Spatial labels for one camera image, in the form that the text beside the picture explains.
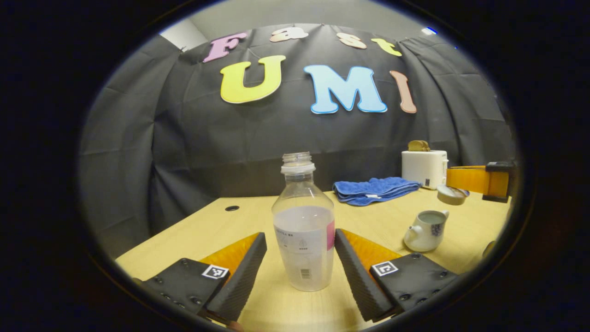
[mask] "white wall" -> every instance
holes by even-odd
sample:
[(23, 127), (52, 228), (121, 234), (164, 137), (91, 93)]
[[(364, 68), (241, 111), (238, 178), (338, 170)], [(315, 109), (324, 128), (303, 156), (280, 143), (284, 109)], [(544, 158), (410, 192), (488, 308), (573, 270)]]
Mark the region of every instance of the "white wall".
[(418, 22), (370, 0), (226, 0), (197, 12), (189, 20), (209, 40), (288, 23), (339, 25), (403, 40), (423, 36), (422, 29), (428, 26), (427, 22)]
[(208, 41), (189, 19), (183, 19), (168, 29), (160, 32), (160, 35), (176, 45), (182, 51), (188, 51), (191, 48)]

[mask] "wooden table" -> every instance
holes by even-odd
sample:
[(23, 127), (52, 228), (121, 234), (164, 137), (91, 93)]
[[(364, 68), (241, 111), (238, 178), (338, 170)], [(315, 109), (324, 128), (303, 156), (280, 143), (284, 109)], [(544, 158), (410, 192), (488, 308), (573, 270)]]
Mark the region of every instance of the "wooden table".
[[(500, 234), (509, 203), (484, 201), (472, 193), (461, 206), (440, 202), (436, 191), (420, 190), (383, 203), (354, 207), (337, 201), (336, 227), (395, 252), (410, 253), (402, 238), (423, 210), (449, 210), (444, 240), (427, 257), (455, 273), (473, 269), (485, 247)], [(331, 284), (317, 292), (289, 285), (278, 251), (271, 206), (275, 197), (219, 198), (203, 209), (128, 251), (116, 262), (130, 276), (146, 280), (178, 259), (198, 261), (255, 232), (264, 232), (267, 253), (238, 322), (246, 331), (342, 331), (375, 325), (363, 321), (337, 254)], [(236, 211), (225, 208), (238, 205)]]

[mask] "white toaster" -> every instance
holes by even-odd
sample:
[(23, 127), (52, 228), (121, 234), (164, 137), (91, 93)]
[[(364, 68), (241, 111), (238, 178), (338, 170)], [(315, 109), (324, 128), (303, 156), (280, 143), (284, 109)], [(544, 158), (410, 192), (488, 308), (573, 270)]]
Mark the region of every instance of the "white toaster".
[(402, 151), (402, 178), (436, 189), (447, 183), (446, 151)]

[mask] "bottle neck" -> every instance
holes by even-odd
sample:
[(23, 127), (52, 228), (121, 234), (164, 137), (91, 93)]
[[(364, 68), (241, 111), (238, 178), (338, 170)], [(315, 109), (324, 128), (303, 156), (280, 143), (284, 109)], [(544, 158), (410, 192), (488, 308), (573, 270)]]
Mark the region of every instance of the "bottle neck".
[(302, 173), (302, 174), (285, 174), (285, 182), (296, 183), (296, 182), (311, 182), (313, 183), (313, 172)]

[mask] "black fabric backdrop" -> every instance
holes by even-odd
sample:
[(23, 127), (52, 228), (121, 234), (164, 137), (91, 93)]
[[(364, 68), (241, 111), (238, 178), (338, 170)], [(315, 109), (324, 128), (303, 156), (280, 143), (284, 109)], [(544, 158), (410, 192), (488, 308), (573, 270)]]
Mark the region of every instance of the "black fabric backdrop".
[[(272, 43), (271, 33), (301, 27), (306, 38)], [(365, 50), (336, 33), (358, 36)], [(161, 36), (128, 58), (100, 92), (80, 146), (79, 176), (88, 222), (117, 257), (217, 197), (278, 195), (284, 153), (310, 151), (315, 181), (401, 176), (401, 151), (414, 139), (446, 150), (449, 166), (514, 157), (501, 100), (484, 75), (453, 45), (428, 36), (396, 42), (351, 28), (275, 25), (246, 31), (229, 55), (203, 63), (209, 43), (181, 53)], [(384, 52), (383, 38), (402, 53)], [(244, 86), (263, 81), (258, 59), (284, 55), (282, 82), (270, 96), (230, 104), (219, 95), (222, 68), (250, 61)], [(317, 115), (313, 81), (303, 71), (330, 66), (344, 79), (353, 66), (372, 69), (385, 113), (341, 105)], [(389, 71), (408, 78), (418, 109), (405, 113)]]

